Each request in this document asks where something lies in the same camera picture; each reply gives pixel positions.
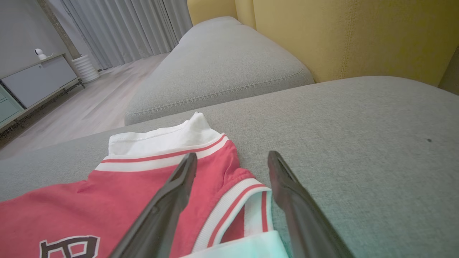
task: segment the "white cabinet door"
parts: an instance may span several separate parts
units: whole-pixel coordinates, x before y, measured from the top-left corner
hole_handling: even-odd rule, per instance
[[[41,64],[29,67],[2,79],[25,106],[30,107],[59,88]]]
[[[54,90],[66,85],[77,77],[63,56],[53,58],[41,64],[48,76],[52,78]]]

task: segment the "stitching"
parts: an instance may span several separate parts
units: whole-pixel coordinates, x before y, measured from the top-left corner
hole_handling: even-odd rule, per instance
[[[247,84],[247,85],[244,85],[242,88],[233,87],[233,88],[230,88],[230,89],[227,89],[227,90],[220,90],[220,91],[216,91],[216,92],[213,92],[213,93],[210,93],[210,94],[198,96],[198,97],[195,97],[195,98],[190,98],[190,99],[187,99],[187,100],[184,100],[184,101],[177,101],[177,102],[174,102],[174,103],[170,103],[170,104],[168,104],[166,106],[154,108],[153,110],[142,110],[140,112],[136,112],[136,113],[132,113],[132,114],[126,114],[126,116],[135,116],[135,115],[139,115],[139,114],[148,114],[148,113],[152,113],[152,112],[154,113],[154,112],[157,112],[157,111],[160,111],[160,110],[163,110],[163,109],[167,109],[167,108],[171,108],[171,107],[177,107],[177,106],[181,106],[181,105],[184,105],[184,104],[187,104],[187,103],[193,103],[193,102],[196,102],[196,101],[208,99],[208,98],[213,97],[213,96],[219,96],[219,95],[230,93],[230,92],[236,92],[236,91],[240,91],[240,90],[255,88],[255,87],[261,86],[263,84],[272,84],[272,83],[275,83],[275,82],[284,81],[284,80],[290,79],[291,77],[294,77],[294,76],[302,73],[303,71],[304,71],[304,67],[302,67],[299,72],[297,72],[297,73],[295,73],[293,75],[290,75],[288,77],[281,78],[281,79],[274,79],[274,80],[271,80],[271,81],[264,81],[264,82],[259,82],[259,83],[256,83],[256,84]]]
[[[344,47],[343,65],[341,67],[339,79],[343,79],[344,74],[347,71],[348,52],[349,52],[349,47],[351,45],[351,38],[352,38],[353,30],[354,30],[354,19],[356,16],[356,9],[357,9],[357,0],[353,0],[351,4],[351,15],[347,19],[347,29],[346,29],[347,38],[346,38],[346,44]]]

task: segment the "clothing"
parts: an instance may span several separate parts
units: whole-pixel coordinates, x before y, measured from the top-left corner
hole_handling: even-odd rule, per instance
[[[6,257],[107,257],[186,153],[198,157],[171,257],[273,230],[271,191],[239,167],[236,147],[202,113],[148,133],[114,135],[88,180],[0,204]]]

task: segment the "cabinet top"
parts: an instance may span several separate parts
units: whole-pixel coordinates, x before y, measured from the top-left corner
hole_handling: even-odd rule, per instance
[[[50,56],[50,57],[48,57],[48,58],[46,58],[46,59],[38,60],[36,63],[33,63],[33,64],[31,64],[31,65],[29,65],[29,66],[27,66],[27,67],[18,69],[18,70],[16,70],[16,71],[12,72],[12,73],[9,73],[9,74],[2,74],[2,75],[0,75],[0,79],[6,78],[6,77],[8,77],[8,76],[10,76],[10,75],[13,75],[13,74],[15,74],[15,73],[18,73],[18,72],[20,72],[20,71],[22,71],[22,70],[25,70],[25,69],[27,69],[27,68],[31,68],[32,66],[36,66],[36,65],[38,65],[38,64],[41,64],[41,63],[43,63],[43,62],[46,62],[46,61],[48,61],[48,60],[51,60],[51,59],[53,59],[53,58],[56,58],[56,57],[59,57],[59,56],[63,56],[63,55],[65,55],[65,53],[58,53],[57,55],[56,55],[56,54],[53,54],[52,56]]]

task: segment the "white ribbed pot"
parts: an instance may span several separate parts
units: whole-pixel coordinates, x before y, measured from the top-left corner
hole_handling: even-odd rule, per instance
[[[72,62],[80,73],[80,77],[84,83],[90,83],[100,77],[99,72],[97,72],[97,70],[92,65],[88,55],[74,59]]]

